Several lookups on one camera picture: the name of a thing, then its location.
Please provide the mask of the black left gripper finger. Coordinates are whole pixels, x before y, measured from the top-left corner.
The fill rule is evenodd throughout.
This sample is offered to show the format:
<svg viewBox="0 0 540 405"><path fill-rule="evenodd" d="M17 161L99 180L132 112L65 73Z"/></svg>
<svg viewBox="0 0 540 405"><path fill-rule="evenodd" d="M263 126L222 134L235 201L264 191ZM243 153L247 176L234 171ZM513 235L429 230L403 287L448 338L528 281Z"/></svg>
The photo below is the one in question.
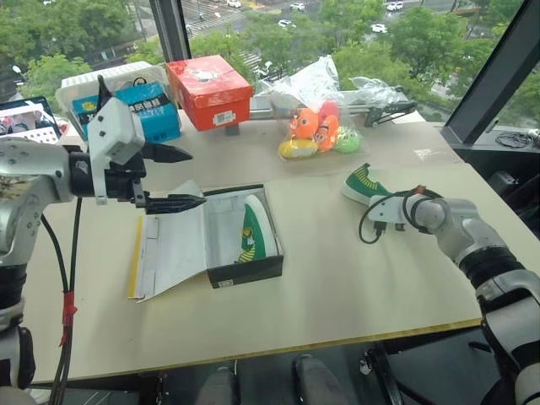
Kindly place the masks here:
<svg viewBox="0 0 540 405"><path fill-rule="evenodd" d="M145 193L146 214L181 213L196 208L206 202L205 197L191 194L170 194L167 197L151 197Z"/></svg>
<svg viewBox="0 0 540 405"><path fill-rule="evenodd" d="M161 143L146 143L144 158L156 163L171 164L193 159L193 156L181 148Z"/></svg>

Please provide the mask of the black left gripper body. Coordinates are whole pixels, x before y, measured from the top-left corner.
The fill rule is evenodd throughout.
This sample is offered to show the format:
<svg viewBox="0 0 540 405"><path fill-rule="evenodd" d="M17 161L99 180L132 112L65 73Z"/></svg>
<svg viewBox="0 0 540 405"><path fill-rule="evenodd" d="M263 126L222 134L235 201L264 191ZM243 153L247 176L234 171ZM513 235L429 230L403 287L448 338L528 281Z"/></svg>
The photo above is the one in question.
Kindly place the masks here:
<svg viewBox="0 0 540 405"><path fill-rule="evenodd" d="M106 196L119 202L129 202L137 208L147 208L148 193L143 190L142 179L147 175L143 153L138 152L124 165L111 163L105 170Z"/></svg>

